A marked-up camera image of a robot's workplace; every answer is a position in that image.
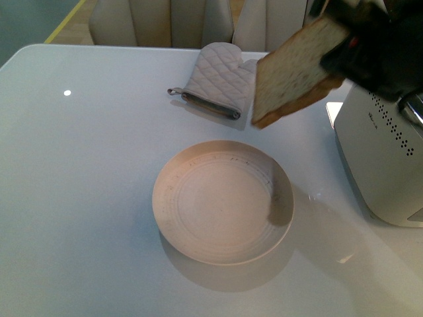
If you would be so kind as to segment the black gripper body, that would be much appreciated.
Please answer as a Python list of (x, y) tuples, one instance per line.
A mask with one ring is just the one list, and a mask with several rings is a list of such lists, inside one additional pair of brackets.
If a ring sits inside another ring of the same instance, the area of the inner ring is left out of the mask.
[(422, 2), (314, 1), (310, 15), (331, 18), (348, 37), (321, 58), (329, 73), (388, 100), (422, 93)]

